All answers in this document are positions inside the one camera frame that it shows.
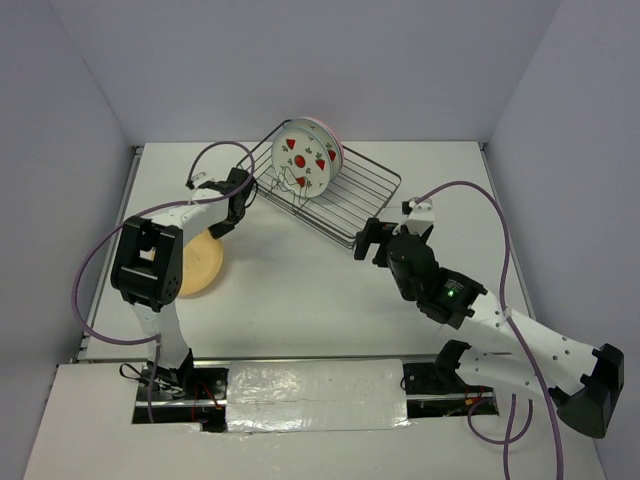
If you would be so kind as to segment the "watermelon pattern plate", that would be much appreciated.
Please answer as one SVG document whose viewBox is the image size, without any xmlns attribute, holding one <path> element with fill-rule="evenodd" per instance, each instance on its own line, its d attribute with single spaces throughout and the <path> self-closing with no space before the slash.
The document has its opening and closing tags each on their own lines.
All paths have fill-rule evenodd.
<svg viewBox="0 0 640 480">
<path fill-rule="evenodd" d="M 313 133 L 325 146 L 331 162 L 331 180 L 340 174 L 344 162 L 344 149 L 334 132 L 322 121 L 312 117 L 300 117 L 289 121 L 287 128 L 302 128 Z"/>
<path fill-rule="evenodd" d="M 314 198 L 333 180 L 338 153 L 316 134 L 286 127 L 273 140 L 271 162 L 276 179 L 294 194 Z"/>
</svg>

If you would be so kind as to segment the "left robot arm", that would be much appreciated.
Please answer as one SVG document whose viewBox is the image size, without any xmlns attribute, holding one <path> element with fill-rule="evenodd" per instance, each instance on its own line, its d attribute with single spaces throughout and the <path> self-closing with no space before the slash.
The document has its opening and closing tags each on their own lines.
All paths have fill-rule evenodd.
<svg viewBox="0 0 640 480">
<path fill-rule="evenodd" d="M 243 220 L 256 181 L 244 169 L 232 168 L 223 181 L 207 181 L 192 199 L 149 216 L 123 223 L 111 271 L 111 285 L 134 312 L 149 350 L 150 372 L 173 398 L 195 389 L 192 349 L 181 331 L 176 298 L 187 292 L 187 247 L 202 243 L 197 257 L 216 263 L 220 239 Z"/>
</svg>

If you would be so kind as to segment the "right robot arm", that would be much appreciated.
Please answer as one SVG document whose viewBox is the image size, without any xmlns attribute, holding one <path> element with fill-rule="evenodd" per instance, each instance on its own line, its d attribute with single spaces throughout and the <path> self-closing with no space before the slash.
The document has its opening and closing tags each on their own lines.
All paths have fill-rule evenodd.
<svg viewBox="0 0 640 480">
<path fill-rule="evenodd" d="M 447 391 L 466 384 L 549 397 L 567 426 L 604 438 L 624 386 L 623 352 L 575 341 L 501 306 L 479 282 L 440 266 L 428 237 L 370 218 L 356 236 L 354 257 L 364 259 L 377 245 L 372 262 L 390 270 L 401 297 L 453 329 L 436 358 L 437 384 Z"/>
</svg>

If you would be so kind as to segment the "yellow plate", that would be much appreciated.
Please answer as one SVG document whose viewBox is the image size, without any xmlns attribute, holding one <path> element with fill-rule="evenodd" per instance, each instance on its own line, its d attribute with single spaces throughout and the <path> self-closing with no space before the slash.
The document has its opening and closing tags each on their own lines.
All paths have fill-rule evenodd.
<svg viewBox="0 0 640 480">
<path fill-rule="evenodd" d="M 194 237 L 183 249 L 182 284 L 179 297 L 189 297 L 207 288 L 219 274 L 224 259 L 223 244 L 208 230 Z"/>
</svg>

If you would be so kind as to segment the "pink plate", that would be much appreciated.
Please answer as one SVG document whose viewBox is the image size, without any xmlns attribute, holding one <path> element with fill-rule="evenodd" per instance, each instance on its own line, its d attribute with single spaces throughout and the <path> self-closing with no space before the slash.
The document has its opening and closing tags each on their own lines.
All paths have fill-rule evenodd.
<svg viewBox="0 0 640 480">
<path fill-rule="evenodd" d="M 341 143 L 341 141 L 339 140 L 338 135 L 336 134 L 336 132 L 334 131 L 334 129 L 332 129 L 329 125 L 327 125 L 324 121 L 315 118 L 315 117 L 309 117 L 312 121 L 316 122 L 317 124 L 321 125 L 333 138 L 334 142 L 336 143 L 337 149 L 339 150 L 340 154 L 342 157 L 344 157 L 344 148 L 343 145 Z"/>
</svg>

